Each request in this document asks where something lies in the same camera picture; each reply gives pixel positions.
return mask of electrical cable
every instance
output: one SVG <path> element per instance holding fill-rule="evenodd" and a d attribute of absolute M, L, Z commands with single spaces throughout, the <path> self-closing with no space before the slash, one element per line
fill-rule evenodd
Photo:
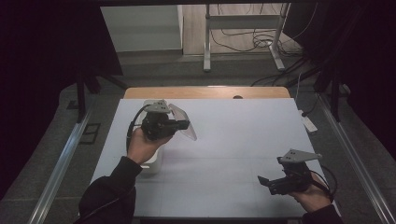
<path fill-rule="evenodd" d="M 277 78 L 274 80 L 272 86 L 275 86 L 276 82 L 277 82 L 280 78 L 282 78 L 282 77 L 285 76 L 286 74 L 289 74 L 289 73 L 293 72 L 294 70 L 298 69 L 299 67 L 303 66 L 303 64 L 305 64 L 307 61 L 308 61 L 308 60 L 307 60 L 305 57 L 299 59 L 299 60 L 298 60 L 297 62 L 295 62 L 291 67 L 289 67 L 289 68 L 286 69 L 282 74 L 280 74 L 279 77 L 277 77 Z"/>
<path fill-rule="evenodd" d="M 301 34 L 303 34 L 303 33 L 306 31 L 306 29 L 308 29 L 309 25 L 311 25 L 311 22 L 312 22 L 312 20 L 313 20 L 314 17 L 315 17 L 315 14 L 316 14 L 316 12 L 317 12 L 317 8 L 318 8 L 318 3 L 315 4 L 314 12 L 312 13 L 311 19 L 309 20 L 309 22 L 308 22 L 308 24 L 305 26 L 305 28 L 304 28 L 299 34 L 297 34 L 297 35 L 294 36 L 294 37 L 291 37 L 289 40 L 285 41 L 284 43 L 289 42 L 289 41 L 291 41 L 292 39 L 294 39 L 294 38 L 300 36 Z"/>
<path fill-rule="evenodd" d="M 126 133 L 126 150 L 128 151 L 128 147 L 131 143 L 131 137 L 132 137 L 132 132 L 134 130 L 134 126 L 136 126 L 136 120 L 139 117 L 139 115 L 143 112 L 143 110 L 150 105 L 144 105 L 142 108 L 137 111 L 137 114 L 134 116 L 134 119 L 131 121 L 128 127 L 128 131 Z"/>
<path fill-rule="evenodd" d="M 260 81 L 262 81 L 262 80 L 265 80 L 265 79 L 268 79 L 268 78 L 272 78 L 272 77 L 276 77 L 276 79 L 272 81 L 272 82 L 273 82 L 273 85 L 272 85 L 272 86 L 274 86 L 274 83 L 275 83 L 278 79 L 280 79 L 281 77 L 285 76 L 286 74 L 288 74 L 288 73 L 294 71 L 295 69 L 297 69 L 297 68 L 299 68 L 301 65 L 303 65 L 303 64 L 305 63 L 304 60 L 306 60 L 306 59 L 305 59 L 305 58 L 301 58 L 301 59 L 297 60 L 294 64 L 292 64 L 289 68 L 287 68 L 285 71 L 283 71 L 283 72 L 282 72 L 281 74 L 279 74 L 279 75 L 274 75 L 274 76 L 270 76 L 270 77 L 262 77 L 262 78 L 259 78 L 259 79 L 257 79 L 256 81 L 254 81 L 254 82 L 250 85 L 250 87 L 253 87 L 254 85 L 256 85 L 258 82 L 260 82 Z M 300 62 L 302 62 L 302 64 L 299 64 L 296 68 L 293 68 L 294 66 L 296 66 L 296 64 L 298 64 L 298 63 L 300 63 Z"/>
<path fill-rule="evenodd" d="M 275 12 L 275 14 L 277 14 L 277 11 L 275 10 L 273 4 L 271 3 L 271 8 L 273 9 L 273 11 Z"/>
<path fill-rule="evenodd" d="M 87 216 L 79 218 L 77 221 L 74 222 L 74 224 L 82 223 L 83 221 L 87 220 L 88 218 L 93 217 L 95 214 L 104 210 L 105 208 L 108 208 L 110 205 L 112 205 L 116 202 L 119 202 L 120 200 L 122 200 L 124 197 L 128 196 L 133 191 L 134 191 L 134 188 L 131 188 L 130 190 L 125 191 L 120 197 L 118 197 L 118 198 L 114 199 L 113 201 L 106 203 L 96 209 L 93 209 Z"/>
<path fill-rule="evenodd" d="M 130 125 L 128 127 L 128 131 L 127 131 L 127 134 L 126 134 L 126 150 L 127 151 L 128 151 L 128 147 L 129 147 L 129 145 L 131 143 L 131 137 L 132 137 L 132 132 L 134 130 L 134 126 L 136 126 L 135 125 L 136 124 L 136 120 L 139 117 L 139 115 L 143 112 L 143 110 L 146 107 L 148 107 L 148 106 L 150 106 L 150 105 L 144 105 L 142 108 L 139 109 L 139 111 L 136 113 L 136 115 L 134 116 L 134 119 L 131 121 L 131 123 L 130 123 Z M 118 198 L 112 200 L 111 202 L 105 203 L 104 205 L 102 205 L 102 206 L 100 206 L 100 207 L 98 207 L 96 209 L 93 209 L 87 216 L 79 218 L 76 222 L 74 222 L 74 224 L 81 223 L 81 222 L 87 220 L 88 218 L 94 216 L 98 212 L 102 211 L 103 209 L 108 208 L 110 205 L 112 205 L 112 204 L 120 201 L 122 198 L 128 196 L 133 190 L 134 190 L 134 188 L 131 188 L 130 190 L 125 191 L 123 194 L 121 194 L 121 196 L 119 196 Z"/>
<path fill-rule="evenodd" d="M 309 113 L 311 113 L 312 111 L 314 111 L 315 107 L 317 106 L 318 100 L 319 100 L 319 95 L 318 95 L 318 98 L 317 98 L 317 100 L 315 101 L 314 105 L 312 106 L 312 108 L 311 108 L 309 111 L 307 111 L 307 112 L 303 112 L 303 114 L 301 114 L 301 116 L 302 116 L 302 117 L 306 117 Z"/>
<path fill-rule="evenodd" d="M 256 83 L 258 83 L 258 82 L 260 82 L 260 81 L 263 81 L 263 80 L 265 80 L 265 79 L 272 78 L 272 77 L 277 77 L 277 76 L 279 76 L 279 75 L 274 75 L 274 76 L 270 76 L 270 77 L 262 77 L 262 78 L 259 78 L 259 79 L 257 79 L 256 81 L 254 81 L 254 82 L 250 85 L 250 87 L 253 87 L 254 85 L 256 85 Z"/>
<path fill-rule="evenodd" d="M 260 13 L 259 13 L 260 15 L 262 14 L 263 6 L 264 6 L 264 4 L 262 4 L 262 7 L 261 7 L 261 9 L 260 9 Z M 218 14 L 219 14 L 219 15 L 222 15 L 222 14 L 223 14 L 223 10 L 222 10 L 222 8 L 221 8 L 221 4 L 218 4 Z M 232 47 L 230 47 L 230 46 L 227 46 L 227 45 L 224 45 L 224 44 L 220 44 L 220 43 L 214 38 L 212 30 L 210 30 L 210 33 L 211 33 L 211 35 L 212 35 L 213 41 L 214 41 L 216 44 L 218 44 L 218 45 L 220 45 L 220 46 L 222 46 L 222 47 L 224 47 L 224 48 L 232 49 L 232 50 L 239 51 L 239 52 L 249 52 L 249 51 L 252 51 L 252 50 L 254 50 L 254 49 L 268 48 L 271 44 L 268 44 L 267 42 L 264 42 L 264 41 L 272 42 L 272 40 L 273 40 L 272 38 L 274 38 L 274 37 L 271 36 L 271 35 L 255 35 L 255 34 L 257 34 L 257 33 L 273 32 L 273 31 L 275 31 L 275 30 L 273 29 L 273 30 L 265 30 L 265 31 L 258 31 L 258 32 L 256 32 L 256 29 L 254 29 L 252 32 L 244 32 L 244 33 L 238 33 L 238 34 L 226 34 L 226 33 L 224 33 L 224 31 L 221 29 L 221 32 L 222 32 L 224 35 L 228 35 L 228 36 L 253 34 L 253 39 L 252 39 L 253 48 L 252 48 L 252 49 L 235 49 L 235 48 L 232 48 Z M 271 39 L 268 39 L 268 38 L 266 38 L 266 39 L 259 39 L 258 36 L 267 36 L 267 37 L 270 37 Z"/>
<path fill-rule="evenodd" d="M 230 46 L 220 44 L 218 41 L 216 41 L 215 37 L 213 36 L 212 30 L 210 30 L 210 34 L 212 35 L 212 39 L 213 39 L 213 41 L 214 41 L 216 44 L 218 44 L 218 45 L 220 45 L 220 46 L 222 46 L 222 47 L 224 47 L 224 48 L 227 48 L 227 49 L 232 49 L 232 50 L 235 50 L 235 51 L 238 51 L 238 52 L 249 52 L 249 51 L 252 51 L 252 50 L 254 50 L 254 49 L 257 48 L 257 47 L 254 47 L 254 48 L 252 48 L 252 49 L 235 49 L 235 48 L 232 48 L 232 47 L 230 47 Z"/>
<path fill-rule="evenodd" d="M 334 188 L 332 190 L 332 196 L 334 197 L 335 193 L 338 190 L 338 181 L 337 178 L 335 178 L 335 174 L 326 166 L 324 165 L 320 165 L 320 167 L 324 170 L 326 170 L 331 176 L 332 176 L 332 180 L 334 181 Z"/>
<path fill-rule="evenodd" d="M 301 74 L 303 73 L 303 71 L 301 71 L 300 75 L 298 76 L 298 83 L 297 83 L 297 93 L 296 93 L 296 97 L 294 98 L 294 102 L 297 104 L 297 97 L 298 97 L 298 90 L 300 89 L 300 77 Z"/>
<path fill-rule="evenodd" d="M 282 56 L 285 57 L 302 57 L 304 55 L 304 49 L 293 49 L 293 50 L 289 50 L 286 51 L 283 48 L 283 43 L 282 41 L 278 40 L 278 51 Z"/>
<path fill-rule="evenodd" d="M 349 21 L 349 18 L 351 17 L 350 14 L 346 13 L 342 19 L 339 21 Z M 326 46 L 329 46 L 331 41 L 335 38 L 335 36 L 338 34 L 338 32 L 346 25 L 346 22 L 340 22 L 340 24 L 332 29 L 332 32 L 329 33 L 326 37 L 326 39 L 322 42 L 320 42 L 317 46 L 315 46 L 314 49 L 310 50 L 310 54 L 315 54 L 317 57 L 320 57 L 320 55 L 323 54 L 323 52 L 326 50 Z"/>
<path fill-rule="evenodd" d="M 320 177 L 320 179 L 322 180 L 322 182 L 326 185 L 326 187 L 325 186 L 323 186 L 322 184 L 320 184 L 318 181 L 316 181 L 316 180 L 312 180 L 312 185 L 313 186 L 315 186 L 315 187 L 317 187 L 317 188 L 319 188 L 319 189 L 321 189 L 321 190 L 323 190 L 328 196 L 329 196 L 329 199 L 330 199 L 330 202 L 332 203 L 332 201 L 334 201 L 334 194 L 333 194 L 333 192 L 331 191 L 331 189 L 330 189 L 330 186 L 329 186 L 329 184 L 327 183 L 327 181 L 324 179 L 324 177 L 322 176 L 322 175 L 320 175 L 318 172 L 315 172 L 315 171 L 312 171 L 312 170 L 310 170 L 310 172 L 312 172 L 312 173 L 314 173 L 314 174 L 316 174 L 318 177 Z"/>

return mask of human hand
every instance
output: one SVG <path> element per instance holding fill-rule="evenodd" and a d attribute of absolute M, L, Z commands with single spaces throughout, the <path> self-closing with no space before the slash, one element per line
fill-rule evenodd
<path fill-rule="evenodd" d="M 167 143 L 173 136 L 158 139 L 155 141 L 148 140 L 141 128 L 134 130 L 131 136 L 131 143 L 129 144 L 127 157 L 137 164 L 141 165 L 148 161 L 155 153 L 155 151 Z"/>
<path fill-rule="evenodd" d="M 325 186 L 317 175 L 313 173 L 311 173 L 311 175 L 315 181 Z M 315 187 L 314 185 L 309 186 L 309 188 L 304 192 L 292 192 L 289 195 L 292 196 L 298 203 L 300 203 L 303 209 L 305 209 L 305 211 L 308 213 L 315 212 L 320 208 L 332 204 L 330 202 L 329 196 L 323 192 L 323 190 Z"/>

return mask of wooden table edge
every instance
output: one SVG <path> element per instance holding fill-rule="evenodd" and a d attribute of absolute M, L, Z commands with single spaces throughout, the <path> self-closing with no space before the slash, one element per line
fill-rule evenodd
<path fill-rule="evenodd" d="M 124 99 L 265 99 L 290 98 L 284 87 L 133 87 Z"/>

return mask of metal stand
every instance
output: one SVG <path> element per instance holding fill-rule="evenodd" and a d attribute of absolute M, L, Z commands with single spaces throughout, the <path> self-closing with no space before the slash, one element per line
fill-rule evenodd
<path fill-rule="evenodd" d="M 280 16 L 278 15 L 242 15 L 242 16 L 210 16 L 209 5 L 206 5 L 205 15 L 205 52 L 204 52 L 204 71 L 210 71 L 210 30 L 220 29 L 276 29 L 274 40 L 271 43 L 270 51 L 279 71 L 284 71 L 277 42 L 279 41 L 282 28 L 285 23 L 289 3 L 283 6 Z"/>

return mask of aluminum rail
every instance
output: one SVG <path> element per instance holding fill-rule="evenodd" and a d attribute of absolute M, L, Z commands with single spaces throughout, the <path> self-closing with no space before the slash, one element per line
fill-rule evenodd
<path fill-rule="evenodd" d="M 64 150 L 59 157 L 58 162 L 55 165 L 55 168 L 52 171 L 52 174 L 47 182 L 46 187 L 43 190 L 40 198 L 38 199 L 37 204 L 35 205 L 35 210 L 33 211 L 28 223 L 43 223 L 47 213 L 50 210 L 50 206 L 52 205 L 53 199 L 60 187 L 62 180 L 64 179 L 64 174 L 66 173 L 67 167 L 69 166 L 70 161 L 72 160 L 73 154 L 76 151 L 76 147 L 78 145 L 78 141 L 84 132 L 85 126 L 87 125 L 88 119 L 91 116 L 92 108 L 94 105 L 95 96 L 92 96 L 92 99 L 88 103 L 87 113 L 83 117 L 81 123 L 77 123 L 70 134 L 69 139 L 64 146 Z"/>
<path fill-rule="evenodd" d="M 364 166 L 361 157 L 359 156 L 358 152 L 356 151 L 353 144 L 349 140 L 347 133 L 343 128 L 343 125 L 340 122 L 337 122 L 332 116 L 332 112 L 329 109 L 329 102 L 327 101 L 327 99 L 321 96 L 319 96 L 319 99 L 320 99 L 320 103 L 324 105 L 322 106 L 322 109 L 327 119 L 332 125 L 332 128 L 338 140 L 343 145 L 343 149 L 353 169 L 355 170 L 358 179 L 363 185 L 364 190 L 369 196 L 369 199 L 372 202 L 375 211 L 378 213 L 378 216 L 381 219 L 382 223 L 395 224 L 396 223 L 395 218 L 389 209 L 389 205 L 387 201 L 382 195 L 378 185 L 375 183 L 375 181 L 367 171 L 367 168 Z"/>

